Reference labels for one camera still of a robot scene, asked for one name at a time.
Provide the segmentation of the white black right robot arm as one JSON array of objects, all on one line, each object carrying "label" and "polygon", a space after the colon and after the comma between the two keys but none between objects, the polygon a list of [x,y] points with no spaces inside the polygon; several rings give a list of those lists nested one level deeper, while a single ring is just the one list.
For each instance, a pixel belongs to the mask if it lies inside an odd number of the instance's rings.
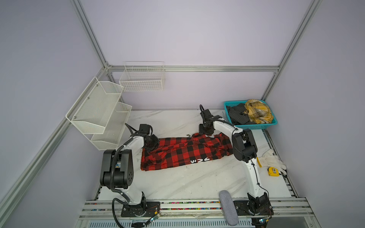
[{"label": "white black right robot arm", "polygon": [[252,131],[235,127],[220,115],[212,115],[210,110],[204,109],[202,105],[200,105],[200,115],[202,123],[199,124],[199,132],[211,135],[214,131],[219,131],[227,136],[235,158],[243,164],[248,183],[247,212],[254,216],[265,213],[272,215],[269,192],[262,187],[259,176],[258,148]]}]

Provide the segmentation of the red black plaid shirt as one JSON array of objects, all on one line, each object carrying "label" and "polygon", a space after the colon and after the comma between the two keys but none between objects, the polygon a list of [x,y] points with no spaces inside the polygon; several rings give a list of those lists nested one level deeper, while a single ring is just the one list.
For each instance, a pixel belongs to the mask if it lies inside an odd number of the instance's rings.
[{"label": "red black plaid shirt", "polygon": [[140,167],[146,172],[157,171],[218,160],[232,154],[232,144],[226,135],[196,133],[191,137],[161,138],[154,150],[143,149]]}]

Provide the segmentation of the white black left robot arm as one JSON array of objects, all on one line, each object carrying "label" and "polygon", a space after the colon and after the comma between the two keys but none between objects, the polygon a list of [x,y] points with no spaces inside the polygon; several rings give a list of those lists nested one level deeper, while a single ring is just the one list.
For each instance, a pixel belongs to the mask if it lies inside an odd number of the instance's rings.
[{"label": "white black left robot arm", "polygon": [[133,152],[151,152],[159,145],[159,139],[148,124],[140,124],[138,130],[128,124],[125,126],[131,133],[129,139],[115,150],[104,151],[100,184],[117,194],[112,200],[114,214],[118,203],[122,205],[122,218],[153,217],[160,211],[160,202],[147,201],[145,194],[133,185]]}]

